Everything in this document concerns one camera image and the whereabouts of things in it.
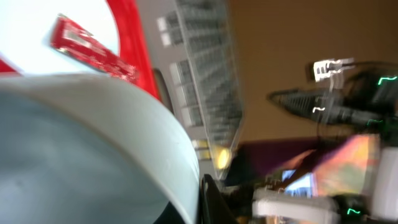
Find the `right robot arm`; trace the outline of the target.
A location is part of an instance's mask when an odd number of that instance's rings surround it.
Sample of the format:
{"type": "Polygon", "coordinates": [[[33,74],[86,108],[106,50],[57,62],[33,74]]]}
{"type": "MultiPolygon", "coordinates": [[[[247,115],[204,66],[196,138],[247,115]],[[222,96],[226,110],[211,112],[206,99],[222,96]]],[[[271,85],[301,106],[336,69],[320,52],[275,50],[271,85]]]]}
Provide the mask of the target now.
{"type": "Polygon", "coordinates": [[[305,180],[258,189],[252,215],[266,223],[397,222],[397,64],[323,60],[313,89],[269,100],[316,122],[330,158],[305,180]]]}

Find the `yellow plastic cup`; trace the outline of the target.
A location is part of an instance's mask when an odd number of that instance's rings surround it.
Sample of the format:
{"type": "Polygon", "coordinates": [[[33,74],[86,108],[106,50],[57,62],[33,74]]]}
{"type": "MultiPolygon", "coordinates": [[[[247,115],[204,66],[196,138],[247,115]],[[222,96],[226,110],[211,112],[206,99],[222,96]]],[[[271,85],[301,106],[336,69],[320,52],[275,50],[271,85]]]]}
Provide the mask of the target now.
{"type": "Polygon", "coordinates": [[[213,162],[217,169],[226,169],[229,166],[231,158],[231,151],[227,147],[215,147],[215,157],[213,158],[213,162]]]}

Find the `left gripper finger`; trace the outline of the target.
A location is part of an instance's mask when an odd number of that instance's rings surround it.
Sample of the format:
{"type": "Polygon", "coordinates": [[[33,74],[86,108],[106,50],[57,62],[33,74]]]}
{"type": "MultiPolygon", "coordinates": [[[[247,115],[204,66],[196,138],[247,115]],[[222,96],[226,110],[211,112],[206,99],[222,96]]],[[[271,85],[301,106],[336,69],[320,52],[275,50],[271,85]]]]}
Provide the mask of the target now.
{"type": "Polygon", "coordinates": [[[200,195],[202,224],[238,224],[209,174],[201,180],[200,195]]]}

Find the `red sauce packet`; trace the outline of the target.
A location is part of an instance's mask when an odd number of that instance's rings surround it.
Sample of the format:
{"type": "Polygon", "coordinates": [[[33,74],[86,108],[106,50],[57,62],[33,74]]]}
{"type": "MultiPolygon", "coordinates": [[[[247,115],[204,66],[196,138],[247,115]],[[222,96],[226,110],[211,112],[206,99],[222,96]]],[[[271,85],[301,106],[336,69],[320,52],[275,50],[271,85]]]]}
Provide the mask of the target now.
{"type": "Polygon", "coordinates": [[[75,21],[60,14],[53,29],[50,46],[85,65],[129,83],[136,83],[139,72],[75,21]]]}

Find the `light blue food bowl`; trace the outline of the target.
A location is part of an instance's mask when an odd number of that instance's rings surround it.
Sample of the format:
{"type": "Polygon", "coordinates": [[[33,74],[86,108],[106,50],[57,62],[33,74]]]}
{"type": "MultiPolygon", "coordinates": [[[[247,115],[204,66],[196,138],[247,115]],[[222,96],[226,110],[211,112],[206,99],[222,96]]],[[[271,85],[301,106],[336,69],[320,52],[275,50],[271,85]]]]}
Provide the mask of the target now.
{"type": "Polygon", "coordinates": [[[1,79],[2,223],[197,223],[199,191],[188,134],[138,87],[1,79]]]}

